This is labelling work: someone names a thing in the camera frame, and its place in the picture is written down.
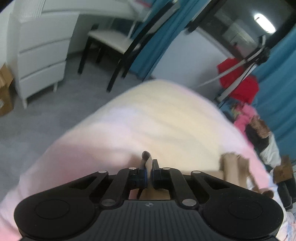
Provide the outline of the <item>dark window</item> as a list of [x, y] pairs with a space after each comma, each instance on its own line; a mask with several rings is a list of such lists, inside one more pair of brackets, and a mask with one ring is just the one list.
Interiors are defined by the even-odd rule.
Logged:
[[295, 1], [209, 1], [186, 26], [203, 30], [231, 55], [242, 59], [266, 37], [272, 49], [295, 26]]

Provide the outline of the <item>pile of clothes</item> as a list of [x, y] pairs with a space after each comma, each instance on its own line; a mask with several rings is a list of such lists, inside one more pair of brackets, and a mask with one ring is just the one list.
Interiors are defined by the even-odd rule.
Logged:
[[234, 126], [240, 130], [254, 148], [261, 161], [271, 168], [281, 164], [280, 151], [275, 136], [256, 109], [246, 103], [231, 105]]

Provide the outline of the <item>right blue curtain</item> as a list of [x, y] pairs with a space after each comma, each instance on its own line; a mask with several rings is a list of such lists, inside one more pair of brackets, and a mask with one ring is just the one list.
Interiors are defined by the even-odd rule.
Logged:
[[295, 158], [295, 28], [230, 96], [254, 104], [273, 132], [280, 154]]

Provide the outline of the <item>left blue curtain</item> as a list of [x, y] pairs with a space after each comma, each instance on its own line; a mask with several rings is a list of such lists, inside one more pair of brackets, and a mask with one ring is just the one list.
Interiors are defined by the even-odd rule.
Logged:
[[208, 4], [206, 0], [177, 1], [180, 4], [169, 20], [149, 40], [133, 62], [130, 71], [146, 80], [177, 35]]

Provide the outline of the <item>cardboard box on floor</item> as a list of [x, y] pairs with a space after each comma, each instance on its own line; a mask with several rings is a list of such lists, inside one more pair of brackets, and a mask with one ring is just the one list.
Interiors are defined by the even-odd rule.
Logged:
[[1, 67], [1, 87], [0, 87], [0, 115], [6, 115], [13, 110], [14, 106], [11, 100], [10, 85], [12, 84], [14, 77], [4, 63]]

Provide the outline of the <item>white dressing table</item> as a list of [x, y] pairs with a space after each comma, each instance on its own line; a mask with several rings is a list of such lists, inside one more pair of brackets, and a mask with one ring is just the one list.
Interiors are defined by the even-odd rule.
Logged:
[[143, 1], [15, 1], [7, 31], [7, 61], [16, 92], [27, 99], [63, 80], [66, 58], [81, 14], [143, 22], [150, 13]]

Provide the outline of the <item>brown paper bag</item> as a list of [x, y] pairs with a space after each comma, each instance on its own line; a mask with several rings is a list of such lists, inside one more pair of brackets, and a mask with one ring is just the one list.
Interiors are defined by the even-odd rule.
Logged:
[[281, 157], [281, 164], [273, 170], [273, 181], [275, 184], [289, 180], [293, 177], [293, 169], [288, 155]]

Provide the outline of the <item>tan t-shirt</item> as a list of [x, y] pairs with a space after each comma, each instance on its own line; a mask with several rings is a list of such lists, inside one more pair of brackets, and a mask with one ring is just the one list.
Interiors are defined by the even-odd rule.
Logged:
[[231, 184], [254, 191], [272, 199], [278, 196], [278, 188], [255, 154], [250, 158], [229, 152], [222, 155], [203, 152], [190, 154], [171, 152], [153, 155], [160, 167], [170, 167], [189, 175], [199, 170]]

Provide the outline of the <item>red garment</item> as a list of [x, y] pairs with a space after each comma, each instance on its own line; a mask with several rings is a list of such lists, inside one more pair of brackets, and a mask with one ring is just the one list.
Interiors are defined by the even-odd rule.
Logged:
[[240, 102], [252, 104], [259, 91], [259, 85], [256, 77], [251, 75], [251, 70], [252, 67], [239, 66], [220, 77], [219, 82], [223, 90], [217, 95], [215, 101], [221, 103], [231, 97]]

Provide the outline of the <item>blue curtain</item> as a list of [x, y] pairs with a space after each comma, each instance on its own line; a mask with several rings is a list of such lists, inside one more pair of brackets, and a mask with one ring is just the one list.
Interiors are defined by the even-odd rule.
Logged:
[[295, 158], [295, 28], [230, 96], [254, 104], [273, 132], [280, 154]]
[[208, 4], [206, 0], [177, 1], [180, 4], [169, 20], [149, 40], [133, 62], [130, 71], [146, 80], [177, 35]]

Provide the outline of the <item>pastel tie-dye bed duvet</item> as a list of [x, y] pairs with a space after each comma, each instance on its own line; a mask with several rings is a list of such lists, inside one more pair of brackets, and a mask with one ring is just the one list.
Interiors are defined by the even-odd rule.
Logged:
[[209, 100], [180, 85], [155, 80], [116, 97], [86, 118], [22, 174], [1, 203], [1, 240], [19, 240], [16, 205], [40, 191], [95, 171], [111, 173], [137, 165], [149, 151], [163, 166], [185, 173], [217, 170], [224, 153], [249, 159], [262, 187], [272, 186], [242, 133]]

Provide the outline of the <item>black white chair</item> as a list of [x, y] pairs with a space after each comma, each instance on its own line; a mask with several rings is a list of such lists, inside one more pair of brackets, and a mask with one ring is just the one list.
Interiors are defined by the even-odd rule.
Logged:
[[134, 39], [119, 31], [99, 30], [92, 27], [88, 32], [77, 73], [83, 73], [91, 45], [95, 44], [99, 49], [96, 63], [100, 63], [106, 50], [114, 51], [118, 55], [118, 64], [106, 89], [107, 92], [111, 92], [121, 69], [124, 70], [122, 78], [125, 78], [140, 52], [179, 8], [179, 1], [166, 3], [150, 20], [145, 21], [145, 26]]

